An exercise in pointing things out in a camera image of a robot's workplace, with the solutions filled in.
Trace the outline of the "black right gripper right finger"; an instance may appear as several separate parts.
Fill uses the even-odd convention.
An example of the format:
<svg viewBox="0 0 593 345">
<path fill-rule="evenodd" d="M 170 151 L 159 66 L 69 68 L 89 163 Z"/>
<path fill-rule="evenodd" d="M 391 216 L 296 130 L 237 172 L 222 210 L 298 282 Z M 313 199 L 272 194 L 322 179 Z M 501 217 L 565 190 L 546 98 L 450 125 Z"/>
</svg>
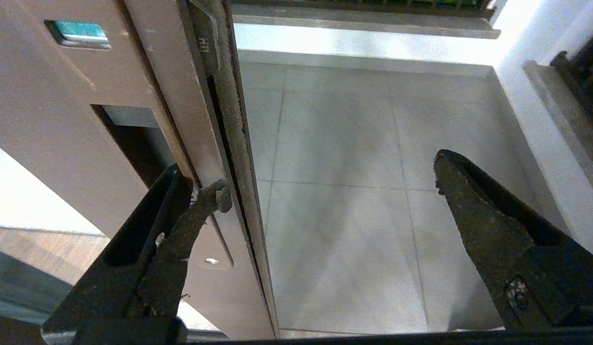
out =
<svg viewBox="0 0 593 345">
<path fill-rule="evenodd" d="M 592 253 L 456 151 L 433 170 L 506 330 L 593 327 Z"/>
</svg>

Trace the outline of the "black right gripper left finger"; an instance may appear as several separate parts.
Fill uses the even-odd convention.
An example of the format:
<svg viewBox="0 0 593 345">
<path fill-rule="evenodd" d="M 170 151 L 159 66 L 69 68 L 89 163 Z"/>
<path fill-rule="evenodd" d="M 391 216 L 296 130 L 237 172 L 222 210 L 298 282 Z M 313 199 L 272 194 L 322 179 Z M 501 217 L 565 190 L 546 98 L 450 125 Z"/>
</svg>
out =
<svg viewBox="0 0 593 345">
<path fill-rule="evenodd" d="M 232 205 L 224 179 L 193 192 L 169 166 L 44 322 L 45 343 L 186 343 L 177 312 L 193 245 L 207 219 Z"/>
</svg>

